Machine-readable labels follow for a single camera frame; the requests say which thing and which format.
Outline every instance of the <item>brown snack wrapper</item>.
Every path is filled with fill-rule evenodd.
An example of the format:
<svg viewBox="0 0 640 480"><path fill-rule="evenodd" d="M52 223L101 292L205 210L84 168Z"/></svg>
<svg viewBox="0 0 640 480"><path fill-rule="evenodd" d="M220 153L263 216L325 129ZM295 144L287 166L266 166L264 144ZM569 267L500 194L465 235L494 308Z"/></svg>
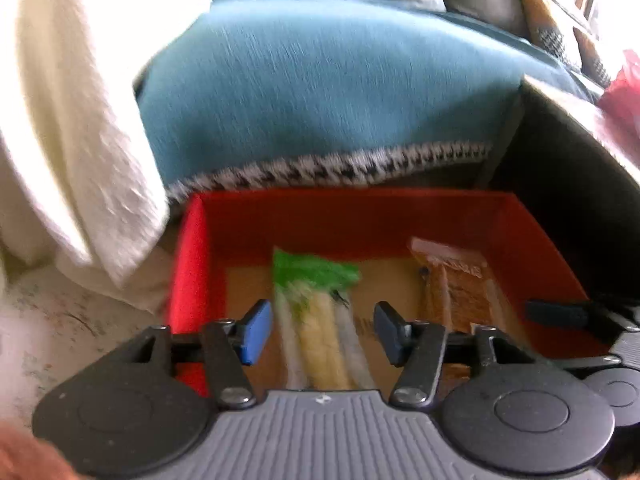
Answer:
<svg viewBox="0 0 640 480"><path fill-rule="evenodd" d="M504 330L494 275L477 251L412 238L410 249L425 278L421 316L452 332L473 332L474 325Z"/></svg>

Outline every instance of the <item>houndstooth trim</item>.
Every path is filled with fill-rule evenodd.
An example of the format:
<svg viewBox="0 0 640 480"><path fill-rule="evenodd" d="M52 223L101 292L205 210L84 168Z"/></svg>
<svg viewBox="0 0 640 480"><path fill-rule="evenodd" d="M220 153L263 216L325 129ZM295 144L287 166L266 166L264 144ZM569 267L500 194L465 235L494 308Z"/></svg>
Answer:
<svg viewBox="0 0 640 480"><path fill-rule="evenodd" d="M429 168L482 162L490 150L488 142L425 142L372 151L305 155L293 160L280 158L181 179L168 187L167 197L172 205L179 205L199 191L367 186Z"/></svg>

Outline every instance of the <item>black circular cap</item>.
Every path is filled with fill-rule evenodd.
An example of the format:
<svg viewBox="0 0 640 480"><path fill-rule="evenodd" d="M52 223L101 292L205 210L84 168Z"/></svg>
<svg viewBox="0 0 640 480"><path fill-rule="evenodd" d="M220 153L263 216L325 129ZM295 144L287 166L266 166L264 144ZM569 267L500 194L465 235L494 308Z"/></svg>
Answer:
<svg viewBox="0 0 640 480"><path fill-rule="evenodd" d="M531 413L542 416L531 416ZM539 390L511 392L495 403L495 415L515 430L526 433L547 433L562 426L569 418L564 400Z"/></svg>
<svg viewBox="0 0 640 480"><path fill-rule="evenodd" d="M613 434L611 408L569 373L543 364L493 365L453 390L442 429L476 462L523 475L593 463Z"/></svg>
<svg viewBox="0 0 640 480"><path fill-rule="evenodd" d="M49 392L34 412L33 432L81 474L128 478L178 458L208 420L206 400L188 386L129 364L80 374Z"/></svg>
<svg viewBox="0 0 640 480"><path fill-rule="evenodd" d="M601 370L587 377L584 383L609 403L617 427L640 423L639 371L631 368Z"/></svg>

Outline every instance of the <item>snack package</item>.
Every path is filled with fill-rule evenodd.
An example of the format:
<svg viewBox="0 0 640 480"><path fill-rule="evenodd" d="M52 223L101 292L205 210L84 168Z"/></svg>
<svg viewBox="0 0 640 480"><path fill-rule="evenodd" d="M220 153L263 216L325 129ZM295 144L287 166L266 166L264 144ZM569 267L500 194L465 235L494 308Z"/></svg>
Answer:
<svg viewBox="0 0 640 480"><path fill-rule="evenodd" d="M494 275L482 254L412 238L410 249L426 267L423 312L426 321L452 332L472 333L475 325L504 329Z"/></svg>
<svg viewBox="0 0 640 480"><path fill-rule="evenodd" d="M288 389L375 388L346 295L359 279L352 265L274 252L274 307Z"/></svg>

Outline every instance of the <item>window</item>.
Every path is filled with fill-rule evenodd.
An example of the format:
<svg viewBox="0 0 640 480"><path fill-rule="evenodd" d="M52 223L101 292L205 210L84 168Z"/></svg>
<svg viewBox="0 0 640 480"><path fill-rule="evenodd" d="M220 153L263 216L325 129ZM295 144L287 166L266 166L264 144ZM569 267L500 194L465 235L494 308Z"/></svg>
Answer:
<svg viewBox="0 0 640 480"><path fill-rule="evenodd" d="M589 22L592 31L611 46L640 53L640 0L593 0Z"/></svg>

